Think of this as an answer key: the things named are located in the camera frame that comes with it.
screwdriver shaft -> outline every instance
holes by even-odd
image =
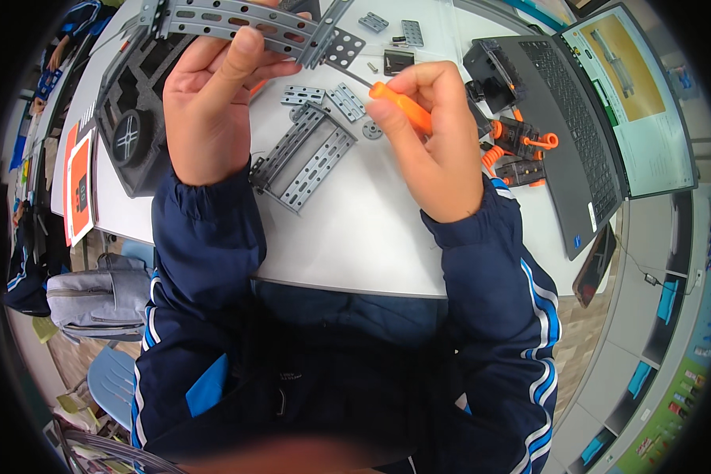
[[[364,79],[361,79],[360,77],[356,76],[356,75],[353,74],[352,72],[350,72],[350,71],[348,71],[347,69],[345,69],[345,68],[343,68],[342,66],[340,66],[338,63],[333,62],[333,61],[330,61],[330,60],[327,59],[327,60],[326,60],[326,64],[329,65],[329,66],[332,66],[332,68],[335,68],[335,69],[337,69],[338,71],[342,72],[342,73],[345,74],[347,77],[351,77],[352,79],[355,79],[356,81],[359,81],[361,84],[363,84],[364,86],[368,87],[369,89],[374,89],[374,84],[372,84],[372,83],[370,83],[369,81],[366,81],[366,80],[364,80]]]

wheel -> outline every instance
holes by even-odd
[[[133,109],[123,113],[114,130],[112,158],[116,166],[137,166],[147,156],[152,126],[149,112]]]

smartphone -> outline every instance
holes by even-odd
[[[615,250],[616,236],[613,234],[611,223],[608,223],[598,233],[595,243],[590,249],[590,255],[572,285],[572,291],[583,308],[590,306],[600,282],[606,275],[608,264]]]

chair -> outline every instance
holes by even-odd
[[[87,386],[95,402],[131,432],[134,359],[127,353],[114,350],[115,346],[115,341],[108,343],[89,365]]]

hand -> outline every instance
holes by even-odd
[[[264,0],[276,6],[278,0]],[[239,29],[230,43],[199,36],[164,86],[171,164],[184,184],[207,186],[243,169],[250,155],[250,90],[265,79],[298,73],[287,56],[264,51],[261,32]]]
[[[50,59],[47,61],[47,69],[50,72],[56,71],[60,67],[60,60],[64,57],[64,46],[58,45],[53,50],[53,54],[50,55]]]
[[[423,143],[400,108],[388,100],[366,106],[393,146],[413,199],[437,222],[456,222],[482,205],[482,165],[474,116],[463,80],[452,62],[411,66],[387,83],[432,115],[432,137]]]
[[[34,103],[32,104],[32,113],[34,115],[41,114],[45,110],[45,101],[39,97],[34,98]]]

